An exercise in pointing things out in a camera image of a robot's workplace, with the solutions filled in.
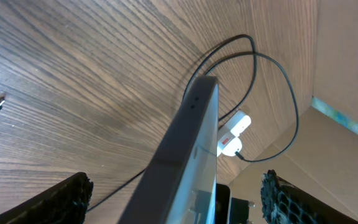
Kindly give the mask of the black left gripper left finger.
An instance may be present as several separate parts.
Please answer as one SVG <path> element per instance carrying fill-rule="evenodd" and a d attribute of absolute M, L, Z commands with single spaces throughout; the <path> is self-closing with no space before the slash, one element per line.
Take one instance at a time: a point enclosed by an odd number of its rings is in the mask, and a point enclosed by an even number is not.
<path fill-rule="evenodd" d="M 82 224 L 92 192 L 93 182 L 84 172 L 78 172 L 0 214 L 0 224 Z"/>

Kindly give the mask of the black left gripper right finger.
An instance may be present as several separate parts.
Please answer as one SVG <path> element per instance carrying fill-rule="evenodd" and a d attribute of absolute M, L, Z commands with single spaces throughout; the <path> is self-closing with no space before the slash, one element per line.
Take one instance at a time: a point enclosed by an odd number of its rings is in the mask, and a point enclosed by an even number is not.
<path fill-rule="evenodd" d="M 358 224 L 279 177 L 274 170 L 263 174 L 260 190 L 262 217 L 267 223 Z"/>

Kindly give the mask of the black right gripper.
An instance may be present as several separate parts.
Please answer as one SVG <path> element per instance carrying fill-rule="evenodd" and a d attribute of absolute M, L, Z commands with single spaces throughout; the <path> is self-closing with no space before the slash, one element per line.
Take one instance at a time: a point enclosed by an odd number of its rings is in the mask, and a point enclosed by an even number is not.
<path fill-rule="evenodd" d="M 215 224 L 253 224 L 249 219 L 253 207 L 253 201 L 233 197 L 228 185 L 216 184 Z"/>

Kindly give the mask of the blue Samsung Galaxy smartphone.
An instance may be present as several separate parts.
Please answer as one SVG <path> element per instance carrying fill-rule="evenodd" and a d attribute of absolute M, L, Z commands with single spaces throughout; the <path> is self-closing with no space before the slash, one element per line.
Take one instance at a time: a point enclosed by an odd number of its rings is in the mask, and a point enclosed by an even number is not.
<path fill-rule="evenodd" d="M 197 78 L 119 223 L 214 223 L 219 85 Z"/>

